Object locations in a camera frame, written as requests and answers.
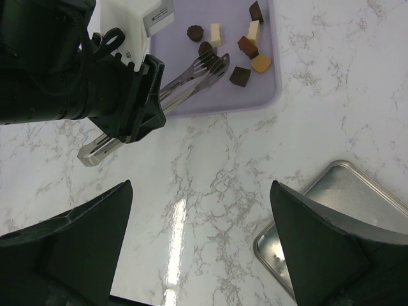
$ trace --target purple cutting board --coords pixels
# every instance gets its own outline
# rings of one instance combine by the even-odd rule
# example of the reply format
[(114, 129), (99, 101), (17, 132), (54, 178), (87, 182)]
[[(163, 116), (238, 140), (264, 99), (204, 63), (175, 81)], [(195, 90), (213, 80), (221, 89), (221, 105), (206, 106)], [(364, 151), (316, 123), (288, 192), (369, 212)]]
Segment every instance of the purple cutting board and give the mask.
[(273, 19), (271, 20), (273, 15), (269, 12), (268, 0), (258, 0), (264, 18), (258, 48), (261, 54), (271, 57), (273, 63), (262, 75), (252, 69), (245, 88), (230, 82), (235, 66), (251, 69), (251, 60), (239, 49), (237, 42), (243, 35), (248, 34), (251, 21), (249, 7), (253, 2), (254, 0), (174, 0), (175, 21), (150, 41), (151, 54), (165, 65), (162, 87), (179, 76), (198, 57), (200, 43), (195, 43), (187, 37), (189, 26), (202, 26), (202, 41), (210, 41), (211, 23), (219, 23), (222, 46), (218, 48), (217, 54), (222, 56), (229, 53), (231, 64), (221, 80), (188, 99), (170, 114), (171, 117), (194, 117), (261, 108), (278, 97), (278, 76), (272, 45), (275, 41), (272, 39), (272, 33), (275, 33), (272, 27), (275, 24)]

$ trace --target white marble countertop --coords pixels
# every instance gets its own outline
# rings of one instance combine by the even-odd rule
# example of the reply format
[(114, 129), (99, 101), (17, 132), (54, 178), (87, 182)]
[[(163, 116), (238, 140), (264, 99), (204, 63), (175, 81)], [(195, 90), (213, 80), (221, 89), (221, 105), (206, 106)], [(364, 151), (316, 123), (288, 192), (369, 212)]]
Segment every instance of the white marble countertop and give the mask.
[(112, 294), (153, 305), (294, 305), (254, 257), (277, 179), (347, 159), (408, 203), (408, 2), (275, 0), (282, 96), (172, 119), (95, 168), (88, 121), (0, 128), (0, 234), (126, 179), (134, 200)]

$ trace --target metal baking tray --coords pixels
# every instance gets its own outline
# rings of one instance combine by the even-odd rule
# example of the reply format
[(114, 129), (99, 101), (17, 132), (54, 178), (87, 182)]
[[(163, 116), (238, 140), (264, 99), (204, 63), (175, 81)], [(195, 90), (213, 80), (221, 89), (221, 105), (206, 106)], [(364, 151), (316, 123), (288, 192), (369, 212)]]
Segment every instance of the metal baking tray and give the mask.
[[(302, 192), (357, 220), (408, 234), (408, 207), (348, 161), (329, 164)], [(255, 238), (255, 256), (295, 300), (275, 221)]]

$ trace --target chocolate piece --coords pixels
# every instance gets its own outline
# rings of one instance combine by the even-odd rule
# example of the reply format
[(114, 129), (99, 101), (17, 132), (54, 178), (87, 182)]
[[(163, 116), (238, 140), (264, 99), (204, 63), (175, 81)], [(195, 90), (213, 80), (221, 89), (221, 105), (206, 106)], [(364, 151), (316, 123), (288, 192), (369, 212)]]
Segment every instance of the chocolate piece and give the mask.
[(249, 13), (251, 14), (252, 21), (259, 20), (260, 24), (263, 23), (262, 11), (257, 1), (250, 6)]
[(218, 56), (216, 56), (217, 55), (217, 49), (213, 49), (212, 45), (207, 41), (203, 41), (201, 43), (200, 47), (198, 48), (198, 55), (199, 55), (198, 57), (199, 57), (200, 61), (204, 64), (204, 66), (207, 69), (211, 68), (211, 63), (214, 63), (213, 59), (215, 57), (218, 57)]
[(244, 51), (249, 59), (253, 59), (259, 55), (257, 46), (251, 43), (251, 41), (245, 36), (242, 36), (238, 41), (238, 46), (240, 47), (240, 50)]
[(218, 62), (217, 61), (220, 59), (219, 56), (214, 55), (211, 61), (208, 62), (207, 69), (212, 69), (212, 73), (218, 73), (220, 70), (223, 69), (225, 64), (223, 62)]
[(191, 27), (189, 27), (189, 29), (187, 30), (187, 36), (192, 40), (195, 41), (196, 43), (201, 41), (201, 39), (203, 38), (204, 35), (204, 30), (202, 27), (200, 27), (199, 25), (192, 25)]
[(212, 48), (212, 45), (207, 42), (207, 41), (203, 41), (200, 45), (200, 47), (198, 48), (198, 55), (202, 56), (205, 52), (212, 50), (212, 53), (214, 55), (217, 55), (217, 49), (216, 48)]
[(245, 87), (248, 84), (249, 77), (251, 76), (251, 71), (249, 69), (235, 67), (234, 72), (232, 72), (229, 78), (230, 82), (234, 85)]
[(264, 73), (269, 68), (271, 63), (272, 61), (269, 57), (263, 54), (259, 54), (257, 57), (253, 59), (253, 61), (251, 62), (251, 66), (257, 72)]

